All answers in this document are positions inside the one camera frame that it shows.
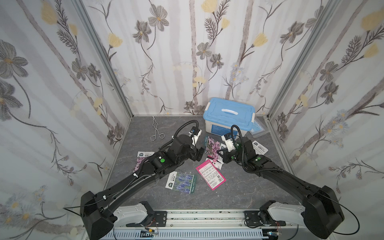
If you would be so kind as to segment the hollyhock pink flower packet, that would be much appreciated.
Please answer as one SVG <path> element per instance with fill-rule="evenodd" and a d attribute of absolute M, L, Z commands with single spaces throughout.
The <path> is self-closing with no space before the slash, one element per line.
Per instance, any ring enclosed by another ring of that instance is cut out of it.
<path fill-rule="evenodd" d="M 223 163 L 222 163 L 222 162 L 220 162 L 219 160 L 217 160 L 217 159 L 215 159 L 215 158 L 213 158 L 213 157 L 211 157 L 211 156 L 208 156 L 207 158 L 210 160 L 210 162 L 213 164 L 213 166 L 214 166 L 216 169 L 218 169 L 218 170 L 221 170 L 221 169 L 222 169 L 222 166 L 223 166 Z"/>

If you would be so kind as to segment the purple flower seed packet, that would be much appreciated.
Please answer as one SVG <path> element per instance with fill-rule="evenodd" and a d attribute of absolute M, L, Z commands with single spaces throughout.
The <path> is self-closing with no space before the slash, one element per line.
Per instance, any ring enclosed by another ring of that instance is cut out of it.
<path fill-rule="evenodd" d="M 153 155 L 155 152 L 138 152 L 137 154 L 137 163 L 134 168 L 134 172 L 139 169 L 140 164 L 147 158 Z"/>

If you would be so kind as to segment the white cosmos seed packet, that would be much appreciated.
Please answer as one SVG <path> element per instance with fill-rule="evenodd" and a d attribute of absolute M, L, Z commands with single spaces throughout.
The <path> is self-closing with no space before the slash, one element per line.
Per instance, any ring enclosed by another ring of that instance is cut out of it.
<path fill-rule="evenodd" d="M 257 141 L 252 142 L 253 149 L 257 155 L 265 155 L 269 150 Z"/>

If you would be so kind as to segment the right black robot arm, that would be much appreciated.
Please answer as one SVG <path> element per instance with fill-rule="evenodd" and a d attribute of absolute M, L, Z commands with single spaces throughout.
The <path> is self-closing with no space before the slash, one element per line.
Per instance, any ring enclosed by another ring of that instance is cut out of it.
<path fill-rule="evenodd" d="M 243 137 L 240 128 L 231 126 L 222 136 L 227 147 L 217 153 L 225 164 L 235 161 L 248 174 L 271 181 L 291 196 L 299 205 L 282 204 L 274 200 L 259 208 L 253 227 L 270 226 L 283 221 L 305 226 L 320 239 L 327 239 L 344 221 L 345 216 L 335 192 L 305 182 L 280 168 L 271 159 L 257 154 L 253 143 Z"/>

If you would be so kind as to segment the pink phlox seed packet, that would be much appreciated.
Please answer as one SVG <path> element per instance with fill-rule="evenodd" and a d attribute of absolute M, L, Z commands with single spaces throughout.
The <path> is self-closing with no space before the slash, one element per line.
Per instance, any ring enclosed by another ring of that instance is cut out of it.
<path fill-rule="evenodd" d="M 211 137 L 206 137 L 205 145 L 206 145 L 206 154 L 209 157 L 212 157 L 214 160 L 219 160 L 220 155 L 217 153 L 217 151 L 222 148 L 222 144 L 218 141 L 215 141 Z"/>

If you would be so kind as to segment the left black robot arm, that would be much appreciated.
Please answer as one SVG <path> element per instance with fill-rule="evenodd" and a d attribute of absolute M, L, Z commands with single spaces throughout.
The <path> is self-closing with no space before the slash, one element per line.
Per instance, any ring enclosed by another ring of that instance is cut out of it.
<path fill-rule="evenodd" d="M 175 171 L 186 160 L 200 161 L 204 148 L 196 147 L 199 122 L 191 120 L 179 127 L 173 138 L 153 155 L 145 158 L 138 169 L 122 181 L 96 194 L 81 197 L 80 217 L 89 239 L 99 240 L 121 219 L 117 209 L 145 186 Z"/>

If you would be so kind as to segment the lavender seed packet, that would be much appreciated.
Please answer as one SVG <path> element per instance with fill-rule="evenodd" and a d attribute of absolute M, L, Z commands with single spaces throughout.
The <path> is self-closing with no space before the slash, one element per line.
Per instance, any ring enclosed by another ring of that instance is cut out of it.
<path fill-rule="evenodd" d="M 172 172 L 169 174 L 165 188 L 181 193 L 193 194 L 196 186 L 196 175 Z"/>

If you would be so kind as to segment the pink back seed packet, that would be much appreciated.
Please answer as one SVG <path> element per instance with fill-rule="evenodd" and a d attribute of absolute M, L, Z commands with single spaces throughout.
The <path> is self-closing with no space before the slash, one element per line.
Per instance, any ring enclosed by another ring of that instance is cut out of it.
<path fill-rule="evenodd" d="M 227 181 L 227 179 L 216 169 L 210 159 L 206 159 L 206 161 L 196 167 L 196 170 L 212 191 L 216 190 Z"/>

